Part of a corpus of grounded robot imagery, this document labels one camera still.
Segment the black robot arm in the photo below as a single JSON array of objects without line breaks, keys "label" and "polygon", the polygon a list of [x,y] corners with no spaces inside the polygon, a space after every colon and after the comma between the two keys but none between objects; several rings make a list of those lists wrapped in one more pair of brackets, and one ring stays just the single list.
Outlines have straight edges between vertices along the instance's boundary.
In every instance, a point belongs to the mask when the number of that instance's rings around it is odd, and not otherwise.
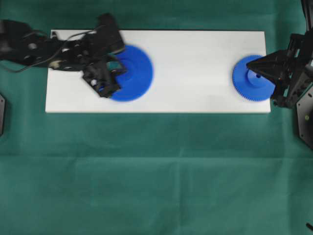
[{"label": "black robot arm", "polygon": [[95,29],[62,40],[28,24],[13,20],[0,22],[0,59],[23,66],[56,71],[81,71],[83,80],[100,96],[110,98],[121,89],[116,80],[126,68],[116,58],[125,49],[119,28],[110,14],[98,17]]}]

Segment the black second robot arm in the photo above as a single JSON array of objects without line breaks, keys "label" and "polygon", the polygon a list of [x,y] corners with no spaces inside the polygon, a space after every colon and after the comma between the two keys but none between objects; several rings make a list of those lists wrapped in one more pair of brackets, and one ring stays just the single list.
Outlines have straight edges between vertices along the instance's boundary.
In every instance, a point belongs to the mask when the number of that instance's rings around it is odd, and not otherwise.
[{"label": "black second robot arm", "polygon": [[285,50],[278,50],[246,64],[247,68],[275,85],[274,105],[293,108],[313,82],[313,2],[301,1],[306,20],[305,34],[291,34]]}]

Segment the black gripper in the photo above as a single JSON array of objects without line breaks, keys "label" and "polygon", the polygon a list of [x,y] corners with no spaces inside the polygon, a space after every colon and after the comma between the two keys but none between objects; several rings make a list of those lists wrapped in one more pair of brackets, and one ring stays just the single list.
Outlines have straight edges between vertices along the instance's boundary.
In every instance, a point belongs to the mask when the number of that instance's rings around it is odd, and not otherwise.
[{"label": "black gripper", "polygon": [[78,40],[78,45],[82,47],[82,51],[78,55],[78,61],[83,72],[82,79],[101,98],[111,98],[114,92],[120,90],[116,77],[125,73],[126,68],[116,58],[119,53],[105,53],[96,48],[96,30],[80,33],[82,37]]}]

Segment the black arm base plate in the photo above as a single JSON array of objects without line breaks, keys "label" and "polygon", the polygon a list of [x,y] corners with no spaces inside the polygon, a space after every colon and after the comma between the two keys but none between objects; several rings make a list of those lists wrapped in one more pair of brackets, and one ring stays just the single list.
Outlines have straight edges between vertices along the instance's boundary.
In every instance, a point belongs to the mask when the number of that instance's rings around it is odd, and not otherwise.
[{"label": "black arm base plate", "polygon": [[311,86],[296,104],[300,139],[313,148],[313,87]]}]

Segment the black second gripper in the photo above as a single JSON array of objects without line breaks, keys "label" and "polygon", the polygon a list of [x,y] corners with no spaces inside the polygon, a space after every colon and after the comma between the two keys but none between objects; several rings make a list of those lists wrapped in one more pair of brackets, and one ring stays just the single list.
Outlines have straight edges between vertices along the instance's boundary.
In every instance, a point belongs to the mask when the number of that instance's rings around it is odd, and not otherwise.
[{"label": "black second gripper", "polygon": [[288,50],[278,50],[248,62],[246,66],[274,85],[283,84],[288,80],[293,67],[293,53]]}]

